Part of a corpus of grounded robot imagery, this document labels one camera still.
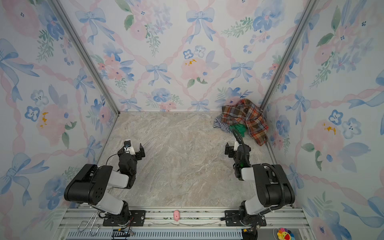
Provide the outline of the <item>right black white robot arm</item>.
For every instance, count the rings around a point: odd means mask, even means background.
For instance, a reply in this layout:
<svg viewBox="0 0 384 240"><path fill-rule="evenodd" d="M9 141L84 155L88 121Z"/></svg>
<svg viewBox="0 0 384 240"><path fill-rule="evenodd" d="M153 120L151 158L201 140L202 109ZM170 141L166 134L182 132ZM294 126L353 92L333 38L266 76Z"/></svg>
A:
<svg viewBox="0 0 384 240"><path fill-rule="evenodd" d="M251 148L235 142L226 144L225 155L234 160L235 177L240 181L253 182L256 194L243 201L237 211L225 211L221 218L228 227L265 227L265 215L295 202L295 193L281 165L250 164Z"/></svg>

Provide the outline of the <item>green cloth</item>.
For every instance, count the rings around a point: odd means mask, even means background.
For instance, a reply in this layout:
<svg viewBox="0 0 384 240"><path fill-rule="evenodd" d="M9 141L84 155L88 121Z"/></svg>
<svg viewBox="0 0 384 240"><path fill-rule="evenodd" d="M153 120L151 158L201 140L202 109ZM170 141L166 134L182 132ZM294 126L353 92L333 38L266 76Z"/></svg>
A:
<svg viewBox="0 0 384 240"><path fill-rule="evenodd" d="M247 132L247 127L245 125L242 125L242 124L230 126L230 129L238 131L242 137L244 137L245 133Z"/></svg>

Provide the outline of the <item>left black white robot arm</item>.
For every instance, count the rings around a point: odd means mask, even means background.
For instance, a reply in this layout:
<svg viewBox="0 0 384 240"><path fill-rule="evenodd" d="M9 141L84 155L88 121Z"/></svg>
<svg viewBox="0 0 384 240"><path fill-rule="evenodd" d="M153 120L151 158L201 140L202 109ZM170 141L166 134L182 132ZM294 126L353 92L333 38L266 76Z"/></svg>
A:
<svg viewBox="0 0 384 240"><path fill-rule="evenodd" d="M111 188L131 189L136 181L137 164L145 155L139 146L135 151L131 140L126 140L118 150L119 169L111 165L86 164L67 185L64 198L78 204L88 204L105 214L104 219L117 226L126 226L134 219L129 204L108 193Z"/></svg>

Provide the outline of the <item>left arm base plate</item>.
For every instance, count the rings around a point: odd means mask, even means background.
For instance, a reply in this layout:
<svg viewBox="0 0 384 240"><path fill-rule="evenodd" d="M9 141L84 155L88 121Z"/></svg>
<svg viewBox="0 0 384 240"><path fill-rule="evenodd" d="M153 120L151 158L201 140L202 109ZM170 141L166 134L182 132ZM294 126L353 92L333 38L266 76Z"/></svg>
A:
<svg viewBox="0 0 384 240"><path fill-rule="evenodd" d="M143 227L146 219L145 210L130 210L129 218L118 220L117 217L107 215L103 221L104 227Z"/></svg>

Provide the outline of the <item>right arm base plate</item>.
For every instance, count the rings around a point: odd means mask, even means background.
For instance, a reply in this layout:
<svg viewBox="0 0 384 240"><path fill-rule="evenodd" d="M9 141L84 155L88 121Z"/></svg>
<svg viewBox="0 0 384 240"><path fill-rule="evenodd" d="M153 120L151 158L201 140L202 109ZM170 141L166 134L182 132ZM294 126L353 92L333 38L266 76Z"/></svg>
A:
<svg viewBox="0 0 384 240"><path fill-rule="evenodd" d="M266 227L267 222L264 216L248 215L239 210L226 210L221 221L226 222L227 227Z"/></svg>

